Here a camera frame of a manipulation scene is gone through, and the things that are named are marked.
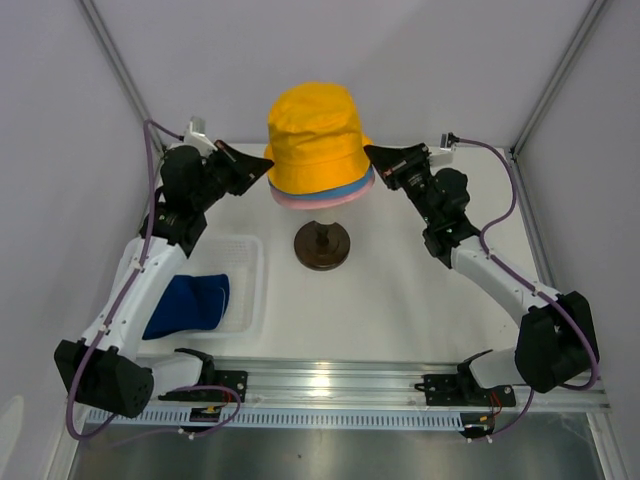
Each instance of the stacked hats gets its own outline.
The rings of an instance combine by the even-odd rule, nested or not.
[[[364,145],[356,105],[348,90],[305,83],[285,93],[268,119],[265,157],[274,162],[269,182],[274,199],[289,208],[339,205],[366,193],[375,176]]]

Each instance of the blue cloth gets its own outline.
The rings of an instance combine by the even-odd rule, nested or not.
[[[367,170],[367,173],[364,174],[364,177],[362,177],[360,180],[350,183],[349,185],[344,185],[338,188],[332,188],[331,190],[325,190],[324,192],[305,193],[302,195],[293,195],[291,193],[285,193],[282,190],[278,190],[276,187],[274,187],[271,182],[269,182],[269,185],[271,185],[271,188],[278,190],[278,192],[280,192],[285,197],[296,198],[298,200],[327,200],[332,198],[344,197],[346,195],[350,195],[354,192],[357,192],[367,184],[367,182],[372,177],[372,175],[373,175],[373,167],[369,167],[369,170]]]
[[[176,275],[162,294],[142,339],[183,330],[213,330],[227,311],[229,294],[226,275]]]

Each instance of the white table surface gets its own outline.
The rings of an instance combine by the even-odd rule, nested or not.
[[[234,145],[262,155],[263,145]],[[502,165],[488,151],[458,149],[451,165],[469,177],[467,213],[481,228],[509,205]],[[142,342],[141,355],[191,347],[213,355],[309,360],[459,362],[512,346],[517,328],[475,284],[433,259],[424,222],[404,195],[379,178],[364,197],[339,207],[351,237],[346,262],[330,272],[302,266],[293,251],[310,212],[275,203],[266,178],[243,197],[227,196],[207,213],[203,236],[251,234],[264,243],[266,306],[262,328],[243,339]],[[488,235],[491,245],[535,275],[520,211]]]

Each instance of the hat stand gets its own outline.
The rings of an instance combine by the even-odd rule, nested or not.
[[[311,270],[333,270],[344,263],[351,249],[345,228],[335,221],[336,208],[314,211],[314,219],[296,233],[293,247],[300,263]]]

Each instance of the gray floor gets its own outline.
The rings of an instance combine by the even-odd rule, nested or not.
[[[584,415],[530,414],[513,431],[467,445],[453,433],[227,428],[189,442],[113,426],[82,446],[71,479],[603,479]]]

